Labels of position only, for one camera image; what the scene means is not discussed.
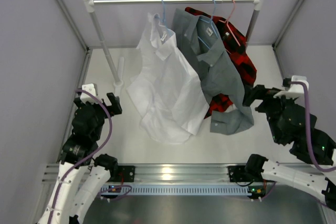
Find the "white shirt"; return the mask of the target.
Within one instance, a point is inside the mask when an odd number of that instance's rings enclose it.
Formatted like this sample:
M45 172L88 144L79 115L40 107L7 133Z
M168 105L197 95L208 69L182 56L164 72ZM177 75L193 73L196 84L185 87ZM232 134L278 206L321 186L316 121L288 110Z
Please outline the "white shirt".
M185 143L198 133L209 108L198 74L159 14L147 15L137 50L142 68L127 92L141 116L140 126L155 141Z

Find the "light blue hanger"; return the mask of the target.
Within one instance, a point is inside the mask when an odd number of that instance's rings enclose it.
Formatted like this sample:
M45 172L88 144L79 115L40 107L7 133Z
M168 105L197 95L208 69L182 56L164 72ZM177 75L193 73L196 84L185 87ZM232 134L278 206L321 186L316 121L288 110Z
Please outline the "light blue hanger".
M162 8L163 8L163 13L162 13L162 19L161 19L161 22L162 24L164 25L164 27L166 28L166 31L167 31L167 34L169 36L172 36L172 32L171 30L167 27L166 25L166 6L165 6L165 2L164 0L161 0L161 4L162 4Z

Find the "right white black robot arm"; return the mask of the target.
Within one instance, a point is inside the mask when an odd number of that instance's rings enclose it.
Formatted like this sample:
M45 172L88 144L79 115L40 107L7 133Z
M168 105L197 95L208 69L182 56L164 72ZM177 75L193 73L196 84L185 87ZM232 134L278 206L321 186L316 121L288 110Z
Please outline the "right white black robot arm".
M258 154L250 155L244 174L250 180L278 182L304 191L335 210L335 141L315 128L317 118L310 114L307 105L296 104L301 96L309 101L307 82L289 81L287 87L279 90L257 85L247 90L243 105L261 100L255 110L266 115L273 141L283 146L291 144L290 154L321 175L301 172Z

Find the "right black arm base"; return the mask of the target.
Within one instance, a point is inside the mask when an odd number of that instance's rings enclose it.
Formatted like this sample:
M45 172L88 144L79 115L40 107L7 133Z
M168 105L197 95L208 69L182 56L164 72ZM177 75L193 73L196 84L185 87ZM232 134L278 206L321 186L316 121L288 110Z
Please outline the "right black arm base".
M228 175L230 182L247 189L250 201L262 202L272 193L276 185L276 182L263 179L260 174L248 173L245 165L228 166Z

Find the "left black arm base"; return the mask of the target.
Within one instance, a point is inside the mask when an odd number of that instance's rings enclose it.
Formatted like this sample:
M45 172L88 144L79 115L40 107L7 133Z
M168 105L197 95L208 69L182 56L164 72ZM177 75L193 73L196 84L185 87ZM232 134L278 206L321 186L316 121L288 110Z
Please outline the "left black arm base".
M115 182L132 183L135 177L135 166L133 165L119 165Z

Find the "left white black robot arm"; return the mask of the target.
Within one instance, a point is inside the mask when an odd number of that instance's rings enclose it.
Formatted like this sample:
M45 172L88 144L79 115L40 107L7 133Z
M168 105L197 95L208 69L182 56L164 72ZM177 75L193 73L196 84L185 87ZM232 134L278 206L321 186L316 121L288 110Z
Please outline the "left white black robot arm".
M105 121L122 113L119 97L107 93L110 105L80 89L72 132L62 147L58 175L51 197L38 223L83 223L101 187L117 179L118 160L108 154L94 155Z

